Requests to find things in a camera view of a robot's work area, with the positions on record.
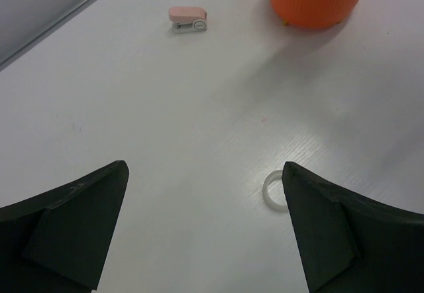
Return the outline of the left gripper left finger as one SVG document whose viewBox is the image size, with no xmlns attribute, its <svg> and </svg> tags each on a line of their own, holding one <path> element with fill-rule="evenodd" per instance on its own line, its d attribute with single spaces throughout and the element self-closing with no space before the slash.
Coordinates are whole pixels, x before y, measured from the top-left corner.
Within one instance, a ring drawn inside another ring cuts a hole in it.
<svg viewBox="0 0 424 293">
<path fill-rule="evenodd" d="M 1 291 L 97 290 L 128 180 L 117 160 L 2 207 Z"/>
</svg>

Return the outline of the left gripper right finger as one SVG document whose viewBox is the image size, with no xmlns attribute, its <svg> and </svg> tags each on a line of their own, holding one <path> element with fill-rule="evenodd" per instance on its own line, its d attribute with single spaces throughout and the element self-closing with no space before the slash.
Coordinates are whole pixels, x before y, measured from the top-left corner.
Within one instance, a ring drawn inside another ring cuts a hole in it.
<svg viewBox="0 0 424 293">
<path fill-rule="evenodd" d="M 287 162 L 284 194 L 310 292 L 422 292 L 423 215 Z"/>
</svg>

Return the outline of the clear tape roll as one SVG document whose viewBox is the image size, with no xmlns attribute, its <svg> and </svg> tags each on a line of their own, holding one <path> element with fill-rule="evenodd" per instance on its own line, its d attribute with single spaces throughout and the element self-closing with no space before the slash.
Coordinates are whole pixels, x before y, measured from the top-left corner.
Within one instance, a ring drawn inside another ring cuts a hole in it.
<svg viewBox="0 0 424 293">
<path fill-rule="evenodd" d="M 277 186 L 282 187 L 282 176 L 282 170 L 275 170 L 267 175 L 262 185 L 262 199 L 264 200 L 264 204 L 276 213 L 288 212 L 286 199 L 283 198 L 283 201 L 281 201 L 275 198 Z"/>
</svg>

